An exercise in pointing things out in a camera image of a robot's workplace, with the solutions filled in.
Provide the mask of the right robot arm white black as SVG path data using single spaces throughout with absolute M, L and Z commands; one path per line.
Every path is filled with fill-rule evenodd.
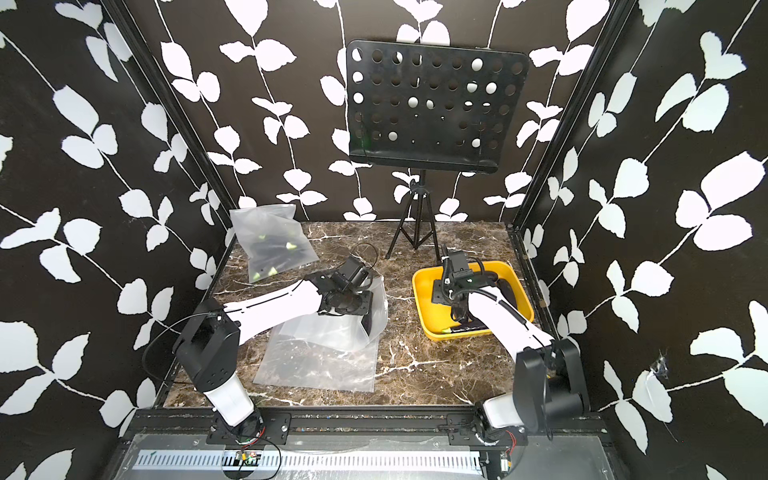
M 527 320 L 500 278 L 492 282 L 483 272 L 445 274 L 437 288 L 450 306 L 484 324 L 514 360 L 512 391 L 481 405 L 489 427 L 547 432 L 552 422 L 590 410 L 579 349 Z

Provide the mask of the clear zip-top bag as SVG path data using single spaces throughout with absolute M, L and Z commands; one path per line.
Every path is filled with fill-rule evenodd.
M 248 280 L 261 280 L 319 260 L 294 204 L 262 205 L 230 211 L 235 235 L 248 258 Z
M 369 291 L 372 292 L 370 332 L 363 326 L 363 316 L 313 314 L 284 323 L 279 334 L 339 351 L 360 350 L 376 340 L 388 323 L 388 303 L 381 274 L 374 274 Z

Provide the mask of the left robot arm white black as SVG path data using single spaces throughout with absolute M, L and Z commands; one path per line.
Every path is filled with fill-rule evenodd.
M 323 346 L 357 349 L 386 324 L 382 285 L 363 274 L 318 272 L 246 301 L 202 304 L 183 327 L 173 353 L 193 387 L 202 393 L 230 429 L 260 431 L 260 414 L 236 370 L 239 347 L 252 337 L 297 319 L 300 335 Z

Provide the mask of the clear zip-top bag top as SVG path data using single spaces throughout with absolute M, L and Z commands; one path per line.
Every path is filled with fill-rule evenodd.
M 262 205 L 230 211 L 235 235 L 248 258 L 248 280 L 261 280 L 319 260 L 294 204 Z

